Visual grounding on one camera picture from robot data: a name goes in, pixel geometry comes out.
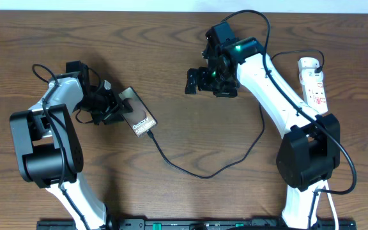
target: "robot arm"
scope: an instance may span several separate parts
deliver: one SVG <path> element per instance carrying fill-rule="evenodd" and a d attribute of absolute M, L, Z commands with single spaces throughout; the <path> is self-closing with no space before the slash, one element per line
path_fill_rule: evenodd
<path fill-rule="evenodd" d="M 282 138 L 276 160 L 278 170 L 288 184 L 286 207 L 282 218 L 289 227 L 306 229 L 309 224 L 308 216 L 313 192 L 325 186 L 333 169 L 339 165 L 339 150 L 318 132 L 310 121 L 296 113 L 266 76 L 263 66 L 265 52 L 255 38 L 239 40 L 227 22 L 213 26 L 206 33 L 206 37 L 208 44 L 203 52 L 203 58 L 207 59 L 208 67 L 188 71 L 186 94 L 195 94 L 196 86 L 199 91 L 212 91 L 215 96 L 221 97 L 237 96 L 240 84 L 251 91 L 272 118 Z M 302 60 L 299 62 L 300 82 L 303 85 L 305 101 L 280 76 L 268 55 L 266 64 L 281 90 L 299 105 L 304 113 L 339 139 L 339 122 L 333 114 L 320 116 L 327 111 L 325 97 L 323 96 L 324 100 L 321 101 L 319 98 L 314 103 L 311 95 L 314 85 L 321 86 L 321 90 L 316 89 L 316 93 L 324 94 L 321 82 L 323 73 L 308 70 L 310 67 L 318 66 L 319 63 L 313 59 L 308 63 Z M 318 201 L 317 196 L 314 200 L 315 212 Z M 312 215 L 311 223 L 316 223 L 316 213 Z"/>
<path fill-rule="evenodd" d="M 82 149 L 70 114 L 82 109 L 90 112 L 94 124 L 108 125 L 123 121 L 121 115 L 132 109 L 113 92 L 107 81 L 98 87 L 90 86 L 88 70 L 80 61 L 67 63 L 66 73 L 57 75 L 57 82 L 49 81 L 48 90 L 38 103 L 27 111 L 11 115 L 11 132 L 19 171 L 25 181 L 33 181 L 54 194 L 74 218 L 77 229 L 111 229 L 112 220 L 104 203 L 96 198 L 81 173 Z M 50 117 L 55 117 L 52 123 L 43 112 L 43 103 Z M 51 136 L 53 143 L 34 144 Z M 59 188 L 63 164 L 65 182 Z"/>

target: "wire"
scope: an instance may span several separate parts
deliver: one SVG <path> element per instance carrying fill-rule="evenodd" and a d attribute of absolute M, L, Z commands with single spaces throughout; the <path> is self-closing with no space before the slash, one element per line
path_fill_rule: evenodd
<path fill-rule="evenodd" d="M 102 79 L 100 78 L 99 74 L 94 69 L 92 69 L 90 67 L 88 67 L 88 70 L 92 71 L 97 76 L 97 79 L 99 80 L 98 85 L 100 85 L 100 83 L 102 82 Z"/>
<path fill-rule="evenodd" d="M 357 172 L 356 172 L 355 166 L 353 164 L 353 161 L 351 160 L 348 152 L 344 149 L 344 147 L 338 141 L 336 141 L 336 139 L 325 128 L 323 128 L 318 122 L 316 122 L 309 115 L 307 115 L 305 112 L 303 112 L 302 108 L 299 107 L 299 106 L 297 106 L 292 101 L 292 99 L 290 99 L 290 97 L 288 97 L 287 94 L 279 87 L 279 85 L 277 84 L 277 82 L 275 81 L 275 79 L 273 79 L 273 77 L 271 75 L 271 71 L 268 69 L 268 66 L 266 65 L 266 51 L 267 51 L 267 48 L 268 48 L 268 40 L 269 40 L 269 35 L 270 35 L 270 23 L 269 23 L 268 18 L 265 15 L 263 15 L 262 13 L 260 13 L 258 11 L 255 11 L 255 10 L 241 10 L 241 11 L 235 12 L 235 13 L 231 14 L 230 16 L 226 17 L 223 21 L 225 21 L 225 20 L 227 20 L 227 19 L 229 19 L 229 18 L 231 18 L 231 17 L 233 17 L 233 16 L 235 16 L 237 14 L 247 13 L 247 12 L 249 12 L 249 13 L 255 13 L 255 14 L 261 16 L 265 20 L 266 25 L 268 26 L 268 32 L 266 34 L 266 40 L 265 40 L 265 46 L 264 46 L 264 52 L 262 54 L 262 63 L 263 63 L 263 67 L 264 67 L 264 70 L 266 72 L 266 75 L 271 80 L 271 82 L 275 86 L 275 88 L 277 88 L 277 90 L 279 91 L 279 93 L 287 100 L 287 102 L 289 102 L 292 105 L 292 107 L 297 111 L 297 113 L 301 114 L 304 118 L 306 118 L 307 120 L 309 120 L 316 128 L 318 128 L 330 140 L 332 140 L 332 142 L 334 144 L 336 144 L 339 147 L 339 149 L 342 151 L 344 157 L 348 161 L 348 164 L 349 164 L 350 169 L 351 169 L 351 173 L 352 173 L 352 177 L 353 178 L 352 178 L 351 186 L 348 189 L 343 190 L 343 191 L 334 191 L 334 190 L 329 190 L 329 189 L 317 188 L 314 191 L 312 206 L 310 207 L 310 214 L 309 214 L 309 217 L 308 217 L 309 218 L 309 223 L 310 223 L 311 218 L 312 218 L 312 214 L 313 214 L 314 200 L 315 200 L 316 196 L 318 195 L 318 193 L 319 192 L 326 192 L 326 193 L 335 194 L 335 195 L 345 195 L 345 194 L 350 193 L 356 187 L 356 183 L 357 183 Z"/>
<path fill-rule="evenodd" d="M 271 57 L 271 61 L 276 58 L 276 56 L 283 55 L 283 54 L 295 54 L 300 52 L 318 52 L 320 55 L 322 55 L 322 65 L 317 67 L 315 70 L 315 73 L 320 73 L 325 66 L 325 55 L 323 52 L 317 49 L 305 49 L 305 50 L 293 50 L 293 51 L 286 51 L 286 52 L 279 52 Z"/>
<path fill-rule="evenodd" d="M 59 81 L 58 78 L 53 74 L 53 72 L 51 70 L 49 70 L 46 66 L 40 65 L 40 64 L 34 64 L 32 66 L 32 71 L 33 73 L 42 81 L 49 83 L 47 80 L 41 78 L 36 72 L 35 72 L 35 67 L 39 66 L 44 68 L 46 71 L 48 71 L 51 75 L 52 78 L 55 80 L 54 83 L 54 87 L 47 93 L 47 95 L 42 98 L 42 109 L 43 109 L 43 113 L 45 114 L 45 117 L 50 125 L 50 129 L 53 132 L 53 134 L 56 137 L 57 143 L 59 144 L 59 149 L 61 150 L 61 158 L 62 158 L 62 171 L 61 171 L 61 177 L 59 179 L 59 182 L 57 184 L 57 187 L 62 191 L 62 194 L 66 197 L 66 200 L 69 202 L 70 206 L 73 208 L 73 210 L 75 211 L 76 214 L 78 214 L 80 220 L 83 222 L 85 228 L 87 230 L 90 230 L 88 223 L 86 222 L 86 219 L 84 218 L 84 216 L 82 215 L 82 213 L 77 209 L 76 205 L 73 203 L 73 201 L 70 199 L 69 195 L 66 193 L 66 189 L 63 188 L 63 182 L 65 180 L 65 170 L 66 170 L 66 150 L 65 147 L 63 146 L 62 143 L 62 139 L 61 136 L 56 128 L 56 125 L 54 124 L 52 118 L 54 118 L 59 125 L 66 131 L 66 126 L 65 124 L 55 115 L 53 115 L 50 111 L 47 110 L 47 100 L 52 96 L 53 92 L 55 92 L 55 90 L 59 87 Z"/>
<path fill-rule="evenodd" d="M 32 65 L 32 72 L 33 72 L 33 74 L 35 74 L 35 76 L 36 76 L 37 78 L 39 78 L 41 81 L 44 81 L 44 82 L 46 82 L 46 83 L 49 83 L 49 82 L 48 82 L 48 80 L 46 80 L 46 79 L 44 79 L 43 77 L 39 76 L 39 74 L 38 74 L 38 73 L 36 72 L 36 70 L 35 70 L 35 67 L 41 67 L 41 68 L 45 69 L 46 71 L 48 71 L 48 72 L 52 75 L 52 78 L 56 79 L 56 77 L 55 77 L 54 73 L 52 73 L 52 71 L 51 71 L 51 70 L 49 70 L 46 66 L 43 66 L 43 65 L 41 65 L 41 64 L 33 64 L 33 65 Z"/>
<path fill-rule="evenodd" d="M 79 109 L 79 111 L 77 111 L 76 113 L 76 116 L 75 116 L 75 119 L 77 120 L 77 122 L 79 122 L 80 124 L 90 124 L 90 123 L 93 123 L 93 120 L 91 121 L 81 121 L 79 118 L 78 118 L 78 115 L 81 113 L 81 109 Z"/>
<path fill-rule="evenodd" d="M 236 164 L 239 164 L 239 163 L 243 162 L 243 161 L 248 157 L 248 155 L 249 155 L 250 151 L 252 150 L 252 148 L 255 146 L 256 142 L 259 140 L 259 138 L 261 138 L 261 136 L 262 136 L 263 132 L 265 131 L 265 120 L 264 120 L 264 118 L 263 118 L 261 104 L 259 104 L 259 113 L 260 113 L 260 115 L 261 115 L 261 119 L 262 119 L 262 131 L 261 131 L 261 133 L 258 135 L 258 137 L 255 139 L 255 141 L 252 143 L 252 145 L 249 147 L 249 149 L 248 149 L 247 153 L 245 154 L 245 156 L 243 156 L 243 158 L 242 158 L 241 160 L 236 161 L 236 162 L 233 162 L 233 163 L 231 163 L 231 164 L 229 164 L 229 165 L 226 165 L 226 166 L 224 166 L 223 168 L 221 168 L 220 170 L 218 170 L 217 172 L 215 172 L 215 173 L 213 173 L 213 174 L 211 174 L 211 175 L 209 175 L 209 176 L 200 176 L 200 175 L 198 175 L 198 174 L 192 173 L 192 172 L 190 172 L 190 171 L 188 171 L 188 170 L 186 170 L 186 169 L 181 168 L 180 166 L 177 166 L 177 165 L 173 164 L 173 163 L 172 163 L 172 162 L 171 162 L 171 161 L 170 161 L 170 160 L 169 160 L 169 159 L 164 155 L 163 151 L 161 150 L 160 146 L 158 145 L 158 143 L 157 143 L 157 141 L 156 141 L 156 139 L 155 139 L 155 137 L 154 137 L 153 132 L 151 132 L 151 130 L 148 130 L 148 131 L 147 131 L 147 134 L 148 134 L 148 136 L 151 138 L 151 140 L 153 140 L 153 141 L 154 141 L 154 144 L 156 145 L 156 147 L 157 147 L 158 151 L 160 152 L 160 154 L 161 154 L 161 156 L 163 157 L 163 159 L 167 162 L 167 164 L 169 164 L 169 165 L 171 165 L 171 166 L 175 167 L 176 169 L 180 170 L 181 172 L 187 173 L 187 174 L 189 174 L 189 175 L 191 175 L 191 176 L 193 176 L 193 177 L 196 177 L 196 178 L 199 178 L 199 179 L 210 179 L 210 178 L 213 178 L 214 176 L 216 176 L 218 173 L 221 173 L 223 170 L 225 170 L 225 169 L 227 169 L 227 168 L 229 168 L 229 167 L 231 167 L 231 166 L 234 166 L 234 165 L 236 165 Z"/>
<path fill-rule="evenodd" d="M 325 188 L 329 190 L 329 183 L 326 181 Z M 333 203 L 332 195 L 327 193 L 327 198 L 329 199 L 330 208 L 332 209 L 333 219 L 335 221 L 335 230 L 339 230 L 339 219 L 337 218 L 337 212 L 335 208 L 335 204 Z"/>

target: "wood grain surface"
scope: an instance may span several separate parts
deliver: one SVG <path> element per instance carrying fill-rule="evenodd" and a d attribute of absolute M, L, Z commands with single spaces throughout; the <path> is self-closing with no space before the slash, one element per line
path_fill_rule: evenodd
<path fill-rule="evenodd" d="M 40 219 L 70 218 L 53 195 L 18 172 L 10 114 L 35 104 L 47 89 L 32 74 L 33 63 L 63 73 L 67 61 L 81 60 L 117 89 L 133 86 L 159 122 L 153 133 L 161 147 L 181 167 L 211 174 L 240 159 L 261 130 L 257 100 L 243 88 L 232 99 L 184 94 L 187 70 L 205 65 L 205 32 L 226 15 L 0 11 L 0 229 L 34 229 Z M 355 191 L 333 198 L 340 217 L 368 229 L 368 15 L 269 13 L 268 18 L 270 54 L 309 48 L 325 53 L 329 110 L 341 123 L 341 142 L 358 171 Z M 240 38 L 264 42 L 266 26 L 259 17 L 240 15 L 231 26 Z M 302 56 L 275 60 L 299 94 L 296 62 Z M 152 141 L 137 138 L 126 123 L 73 121 L 84 174 L 116 216 L 239 219 L 280 215 L 285 203 L 286 184 L 275 165 L 281 139 L 265 118 L 266 131 L 248 159 L 210 180 L 168 166 Z M 350 183 L 341 157 L 329 184 L 342 190 Z M 326 196 L 321 199 L 318 215 L 331 217 Z"/>

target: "white power strip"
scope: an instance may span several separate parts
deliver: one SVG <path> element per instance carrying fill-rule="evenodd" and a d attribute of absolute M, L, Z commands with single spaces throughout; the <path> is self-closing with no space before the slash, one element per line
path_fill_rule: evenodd
<path fill-rule="evenodd" d="M 313 57 L 303 57 L 298 61 L 299 81 L 303 88 L 303 99 L 319 114 L 324 114 L 328 109 L 323 87 L 323 72 L 315 73 L 319 66 L 319 61 Z"/>

